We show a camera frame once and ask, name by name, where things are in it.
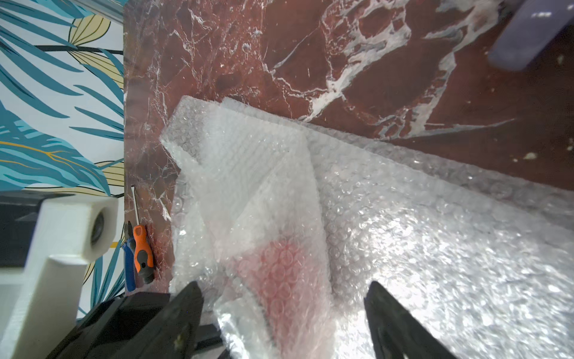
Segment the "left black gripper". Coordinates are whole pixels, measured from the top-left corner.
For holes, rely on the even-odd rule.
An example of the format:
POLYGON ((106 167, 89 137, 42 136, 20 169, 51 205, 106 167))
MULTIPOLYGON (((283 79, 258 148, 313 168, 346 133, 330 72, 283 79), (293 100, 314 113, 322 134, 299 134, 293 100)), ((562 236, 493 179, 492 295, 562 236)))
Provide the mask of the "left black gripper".
MULTIPOLYGON (((136 294, 101 303, 47 357, 136 358, 135 337, 169 302, 168 294, 136 294)), ((211 350, 223 353, 221 332, 214 325, 200 325, 192 357, 211 350)))

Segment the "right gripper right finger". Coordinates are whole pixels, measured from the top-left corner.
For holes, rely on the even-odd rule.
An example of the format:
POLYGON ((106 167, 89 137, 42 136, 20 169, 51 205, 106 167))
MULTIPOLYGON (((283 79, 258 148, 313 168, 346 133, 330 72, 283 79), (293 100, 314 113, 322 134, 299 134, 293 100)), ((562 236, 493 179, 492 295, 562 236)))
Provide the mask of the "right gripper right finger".
POLYGON ((377 281, 364 307, 376 358, 442 357, 442 344, 377 281))

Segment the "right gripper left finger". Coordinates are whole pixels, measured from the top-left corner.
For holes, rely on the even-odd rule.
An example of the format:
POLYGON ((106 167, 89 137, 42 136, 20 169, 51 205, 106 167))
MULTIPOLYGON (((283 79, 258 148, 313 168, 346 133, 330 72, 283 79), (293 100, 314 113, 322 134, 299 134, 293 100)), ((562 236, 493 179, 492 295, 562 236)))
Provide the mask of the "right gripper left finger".
POLYGON ((136 358, 191 358, 203 310, 197 282, 188 284, 135 337, 136 358))

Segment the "red mug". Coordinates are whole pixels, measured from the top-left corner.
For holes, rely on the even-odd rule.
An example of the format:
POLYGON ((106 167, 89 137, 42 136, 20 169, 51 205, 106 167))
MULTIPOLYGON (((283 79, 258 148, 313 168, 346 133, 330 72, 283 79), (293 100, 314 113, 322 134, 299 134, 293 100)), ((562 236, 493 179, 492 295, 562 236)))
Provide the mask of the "red mug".
POLYGON ((323 308, 316 260, 303 245, 281 239, 242 254, 233 268, 262 306, 280 357, 303 357, 323 308))

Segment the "clear bubble wrap sheet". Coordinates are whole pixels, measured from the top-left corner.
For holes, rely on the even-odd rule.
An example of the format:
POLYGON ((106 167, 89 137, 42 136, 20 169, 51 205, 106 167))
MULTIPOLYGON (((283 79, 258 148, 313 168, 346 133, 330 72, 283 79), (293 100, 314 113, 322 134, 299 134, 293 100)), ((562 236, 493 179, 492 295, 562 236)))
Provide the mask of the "clear bubble wrap sheet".
POLYGON ((195 281, 235 358, 281 358, 233 260, 303 245, 322 269, 301 358, 373 358, 381 284, 456 358, 573 356, 573 193, 294 121, 183 97, 161 143, 178 166, 170 291, 195 281))

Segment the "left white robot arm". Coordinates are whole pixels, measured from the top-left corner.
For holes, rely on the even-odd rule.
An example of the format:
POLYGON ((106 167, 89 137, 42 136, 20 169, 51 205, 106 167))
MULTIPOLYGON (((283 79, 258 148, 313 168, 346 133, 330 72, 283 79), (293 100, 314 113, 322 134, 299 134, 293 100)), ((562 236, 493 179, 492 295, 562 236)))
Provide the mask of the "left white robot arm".
POLYGON ((77 320, 86 268, 109 250, 117 217, 114 197, 1 194, 3 358, 229 357, 218 328, 200 322, 196 283, 110 299, 77 320))

